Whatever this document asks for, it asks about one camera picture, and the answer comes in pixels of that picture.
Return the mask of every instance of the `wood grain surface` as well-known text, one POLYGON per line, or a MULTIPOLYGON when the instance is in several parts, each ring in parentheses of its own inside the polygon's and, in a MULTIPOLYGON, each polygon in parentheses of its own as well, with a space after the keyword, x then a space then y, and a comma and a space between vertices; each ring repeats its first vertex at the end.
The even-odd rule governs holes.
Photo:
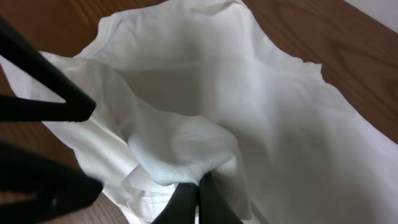
MULTIPOLYGON (((71 57, 96 36, 99 19, 164 0, 0 0, 6 18, 37 50, 71 57)), ((343 0, 246 0, 283 51, 322 63, 334 85, 373 126, 398 143, 398 34, 343 0)), ((12 95, 0 71, 0 94, 12 95)), ((73 151, 41 123, 0 123, 0 139, 71 167, 73 151)), ((1 199, 12 195, 0 194, 1 199)), ((105 197, 49 223, 126 223, 105 197)))

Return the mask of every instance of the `wooden table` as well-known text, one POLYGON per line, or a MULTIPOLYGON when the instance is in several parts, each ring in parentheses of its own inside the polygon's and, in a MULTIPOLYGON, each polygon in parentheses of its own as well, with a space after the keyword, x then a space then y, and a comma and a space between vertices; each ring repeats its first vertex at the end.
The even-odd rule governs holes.
MULTIPOLYGON (((71 57, 95 38, 100 18, 162 1, 0 0, 0 14, 37 50, 71 57)), ((398 34, 343 0, 244 2, 280 49, 305 61, 322 63, 324 79, 373 126, 398 143, 398 34)), ((12 94, 2 72, 0 93, 12 94)), ((41 123, 0 123, 0 139, 78 167, 73 151, 41 123)), ((0 201, 5 200, 4 194, 0 196, 0 201)), ((92 207, 51 223, 126 220, 102 195, 92 207)))

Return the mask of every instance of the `white fabric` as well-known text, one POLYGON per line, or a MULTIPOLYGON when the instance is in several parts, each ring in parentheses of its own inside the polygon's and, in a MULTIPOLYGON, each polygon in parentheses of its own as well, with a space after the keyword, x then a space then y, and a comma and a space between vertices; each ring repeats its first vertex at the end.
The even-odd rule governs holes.
MULTIPOLYGON (((398 220, 397 145, 322 80, 320 65, 303 63, 280 51, 241 1, 171 0, 119 12, 100 21, 97 38, 75 58, 45 55, 69 77, 87 77, 80 86, 107 102, 105 108, 99 103, 93 117, 83 124, 45 124, 75 150, 86 172, 106 181, 105 194, 124 212, 151 221, 174 189, 152 182, 174 181, 153 173, 151 165, 160 151, 148 156, 153 151, 139 146, 144 142, 158 148, 143 140, 150 134, 129 120, 126 126, 109 120, 120 113, 115 108, 132 111, 130 105, 153 111, 140 114, 148 117, 142 122, 151 130, 158 121, 151 123, 150 118, 169 114, 165 116, 188 121, 184 127, 176 124, 180 131, 198 131, 191 128, 191 122, 198 122, 225 139, 225 146, 231 147, 223 148, 218 141, 201 144, 220 143, 215 147, 220 148, 218 152, 232 155, 226 163, 221 162, 229 158, 223 158, 224 154, 214 158, 222 164, 216 176, 234 211, 243 217, 249 208, 245 196, 228 194, 228 190, 244 189, 245 182, 231 135, 202 118, 160 112, 151 106, 184 116, 202 115, 231 131, 238 139, 248 180, 254 216, 250 223, 393 224, 398 220), (97 82, 98 76, 108 78, 97 82), (120 98, 106 100, 113 94, 120 98), (125 104, 127 97, 137 104, 125 104), (143 135, 127 138, 135 127, 143 135)), ((17 95, 50 94, 1 63, 17 95)), ((172 120, 159 121, 165 128, 159 130, 160 135, 175 127, 168 122, 172 120)), ((170 148, 182 151, 179 146, 170 148)), ((188 176, 197 180, 195 175, 188 176)))

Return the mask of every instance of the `white t-shirt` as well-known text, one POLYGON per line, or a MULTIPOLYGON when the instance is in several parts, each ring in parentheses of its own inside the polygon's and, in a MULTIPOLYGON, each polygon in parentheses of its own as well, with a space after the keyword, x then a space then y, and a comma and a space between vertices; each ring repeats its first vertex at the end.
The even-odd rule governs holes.
MULTIPOLYGON (((247 179, 252 223, 398 220, 397 145, 323 81, 320 65, 279 50, 241 1, 170 0, 118 12, 100 21, 97 38, 76 57, 44 55, 64 73, 115 73, 143 104, 184 116, 200 115, 231 132, 238 140, 243 168, 239 153, 233 154, 237 162, 224 170, 233 175, 224 183, 246 189, 247 179), (245 174, 231 172, 235 168, 245 174), (235 185, 239 178, 242 186, 235 185)), ((12 78, 15 68, 4 69, 17 95, 18 89, 31 86, 12 78)), ((118 86, 109 83, 105 82, 108 93, 112 88, 116 92, 118 86)), ((103 84, 93 82, 86 88, 92 86, 95 92, 103 84)), ((30 98, 35 91, 19 96, 30 98)), ((120 126, 98 118, 84 127, 96 126, 100 136, 108 138, 103 141, 111 142, 106 148, 113 151, 98 157, 90 152, 103 145, 91 142, 87 151, 82 147, 86 142, 76 142, 72 134, 66 137, 65 125, 57 132, 61 124, 45 124, 77 152, 86 172, 107 183, 115 180, 104 192, 125 212, 151 221, 164 208, 173 185, 151 183, 147 189, 121 184, 132 170, 142 174, 135 176, 142 183, 158 179, 149 167, 138 165, 142 162, 130 144, 131 151, 125 152, 130 139, 124 139, 120 126)), ((245 197, 227 200, 241 218, 247 215, 245 197)))

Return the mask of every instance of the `white cloth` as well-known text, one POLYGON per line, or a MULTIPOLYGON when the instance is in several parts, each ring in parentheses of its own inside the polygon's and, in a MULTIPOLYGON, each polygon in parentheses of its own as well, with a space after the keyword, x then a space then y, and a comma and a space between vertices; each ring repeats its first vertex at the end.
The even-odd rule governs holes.
MULTIPOLYGON (((97 103, 84 123, 45 124, 75 150, 86 173, 104 181, 107 195, 127 193, 123 205, 152 221, 169 201, 174 184, 198 185, 213 170, 233 210, 240 218, 250 217, 238 142, 229 131, 200 116, 154 109, 135 96, 115 69, 101 62, 42 54, 97 103), (120 170, 123 167, 129 174, 120 170)), ((17 96, 64 101, 3 58, 1 63, 17 96)))
MULTIPOLYGON (((87 63, 85 71, 92 77, 116 69, 129 88, 154 108, 202 115, 231 131, 238 139, 248 180, 251 223, 393 224, 398 220, 397 145, 322 80, 320 65, 280 51, 241 1, 171 0, 119 12, 100 21, 97 38, 75 58, 46 56, 65 73, 81 73, 81 67, 71 67, 69 61, 87 63)), ((30 83, 13 81, 15 72, 6 69, 18 92, 30 83)), ((120 187, 127 175, 137 174, 136 180, 148 182, 156 177, 150 179, 142 170, 150 174, 150 167, 137 166, 138 154, 132 151, 139 147, 129 143, 132 150, 125 153, 126 139, 120 138, 123 133, 118 134, 117 125, 106 122, 108 116, 95 122, 90 118, 81 127, 97 135, 85 138, 101 144, 82 141, 74 134, 76 128, 68 129, 71 124, 64 124, 62 131, 59 123, 45 124, 76 151, 85 171, 115 180, 107 185, 106 195, 151 220, 162 209, 156 203, 162 197, 166 202, 173 188, 151 184, 154 188, 142 191, 137 182, 123 182, 120 187)), ((245 205, 227 198, 231 205, 245 205)))

